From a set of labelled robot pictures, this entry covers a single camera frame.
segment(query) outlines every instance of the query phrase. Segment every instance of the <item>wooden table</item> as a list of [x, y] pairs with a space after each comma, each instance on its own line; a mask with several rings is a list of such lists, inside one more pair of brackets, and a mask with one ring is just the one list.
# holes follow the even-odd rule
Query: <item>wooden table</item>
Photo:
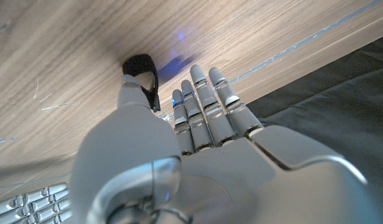
[[155, 61], [164, 116], [192, 64], [249, 103], [382, 36], [380, 0], [1, 1], [0, 200], [68, 181], [132, 55]]

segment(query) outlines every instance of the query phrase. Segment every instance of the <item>white robotic hand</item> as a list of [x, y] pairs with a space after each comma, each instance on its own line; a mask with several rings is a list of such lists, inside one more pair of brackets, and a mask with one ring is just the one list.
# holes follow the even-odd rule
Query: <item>white robotic hand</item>
[[71, 216], [69, 191], [59, 183], [0, 202], [0, 224], [58, 224]]
[[[223, 106], [193, 66], [203, 109], [183, 81], [174, 132], [151, 112], [159, 110], [151, 58], [125, 65], [118, 109], [88, 133], [73, 165], [76, 223], [379, 222], [350, 162], [290, 129], [264, 128], [217, 68], [209, 77]], [[137, 81], [147, 70], [153, 91]]]

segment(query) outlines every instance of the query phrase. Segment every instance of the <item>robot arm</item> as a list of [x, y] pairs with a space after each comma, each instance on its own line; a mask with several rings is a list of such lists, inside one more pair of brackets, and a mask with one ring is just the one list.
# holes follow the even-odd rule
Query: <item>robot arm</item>
[[75, 160], [76, 223], [378, 222], [367, 180], [343, 156], [290, 129], [264, 128], [217, 68], [209, 78], [222, 104], [200, 67], [191, 77], [202, 109], [183, 81], [173, 131], [151, 112], [158, 98], [125, 72], [118, 109]]

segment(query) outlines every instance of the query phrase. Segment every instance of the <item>black fabric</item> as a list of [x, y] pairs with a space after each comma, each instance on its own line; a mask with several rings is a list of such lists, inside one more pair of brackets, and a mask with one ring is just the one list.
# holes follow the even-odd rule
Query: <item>black fabric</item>
[[298, 131], [344, 155], [383, 214], [383, 38], [248, 105], [265, 125]]

